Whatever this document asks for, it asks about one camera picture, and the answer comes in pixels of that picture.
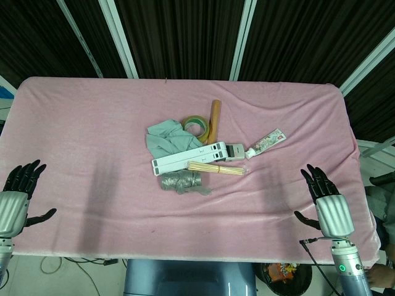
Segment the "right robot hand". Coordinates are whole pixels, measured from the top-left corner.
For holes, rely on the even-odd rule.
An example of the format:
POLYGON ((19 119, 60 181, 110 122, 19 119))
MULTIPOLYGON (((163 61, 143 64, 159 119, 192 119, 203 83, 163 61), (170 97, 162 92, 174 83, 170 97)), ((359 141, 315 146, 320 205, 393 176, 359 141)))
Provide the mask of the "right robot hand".
POLYGON ((345 196, 340 194, 334 182, 321 168, 308 164, 306 169, 301 170, 301 174, 315 205, 317 219, 307 218, 299 211, 294 212, 296 218, 301 223, 321 231, 324 237, 349 237, 355 228, 345 196))

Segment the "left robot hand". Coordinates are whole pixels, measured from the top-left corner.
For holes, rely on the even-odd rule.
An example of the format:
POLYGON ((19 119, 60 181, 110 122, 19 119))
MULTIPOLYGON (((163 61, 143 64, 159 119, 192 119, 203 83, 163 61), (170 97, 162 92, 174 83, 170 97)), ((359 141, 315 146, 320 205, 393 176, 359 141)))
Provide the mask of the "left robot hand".
POLYGON ((28 216, 33 193, 46 164, 35 160, 15 167, 7 176, 1 191, 1 239, 18 236, 24 228, 52 218, 57 209, 52 208, 40 216, 28 216))

